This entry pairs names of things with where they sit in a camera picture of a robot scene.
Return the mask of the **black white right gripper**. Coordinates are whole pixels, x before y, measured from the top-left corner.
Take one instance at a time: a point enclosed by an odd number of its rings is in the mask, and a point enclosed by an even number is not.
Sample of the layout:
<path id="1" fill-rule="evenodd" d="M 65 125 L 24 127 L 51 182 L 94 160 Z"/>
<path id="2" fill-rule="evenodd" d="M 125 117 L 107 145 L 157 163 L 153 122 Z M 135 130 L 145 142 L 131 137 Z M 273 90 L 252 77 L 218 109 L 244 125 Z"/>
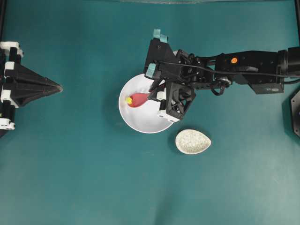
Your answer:
<path id="1" fill-rule="evenodd" d="M 154 29 L 144 66 L 144 76 L 153 81 L 147 99 L 159 102 L 158 116 L 171 122 L 182 120 L 195 98 L 195 90 L 182 77 L 183 67 L 168 36 Z"/>

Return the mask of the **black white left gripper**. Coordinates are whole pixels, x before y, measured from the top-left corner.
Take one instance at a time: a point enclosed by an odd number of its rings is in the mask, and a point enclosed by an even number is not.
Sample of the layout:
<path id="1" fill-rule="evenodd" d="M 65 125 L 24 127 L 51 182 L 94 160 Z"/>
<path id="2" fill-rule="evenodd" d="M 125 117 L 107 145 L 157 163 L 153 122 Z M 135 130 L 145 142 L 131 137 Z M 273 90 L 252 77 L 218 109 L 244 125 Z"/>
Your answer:
<path id="1" fill-rule="evenodd" d="M 18 42 L 0 43 L 0 130 L 15 129 L 15 110 L 29 102 L 63 91 L 47 77 L 21 65 Z"/>

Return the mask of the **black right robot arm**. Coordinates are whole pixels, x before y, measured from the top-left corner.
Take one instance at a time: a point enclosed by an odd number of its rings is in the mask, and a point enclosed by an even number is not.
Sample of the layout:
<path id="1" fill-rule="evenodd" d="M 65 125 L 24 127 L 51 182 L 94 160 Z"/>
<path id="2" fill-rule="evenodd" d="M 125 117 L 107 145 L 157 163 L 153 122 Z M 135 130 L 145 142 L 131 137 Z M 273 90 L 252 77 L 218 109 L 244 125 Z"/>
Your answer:
<path id="1" fill-rule="evenodd" d="M 168 37 L 154 30 L 144 76 L 152 80 L 148 98 L 159 102 L 159 117 L 177 122 L 191 106 L 196 90 L 210 90 L 221 96 L 237 83 L 249 86 L 256 94 L 282 93 L 285 85 L 300 81 L 300 49 L 200 57 L 172 50 Z"/>

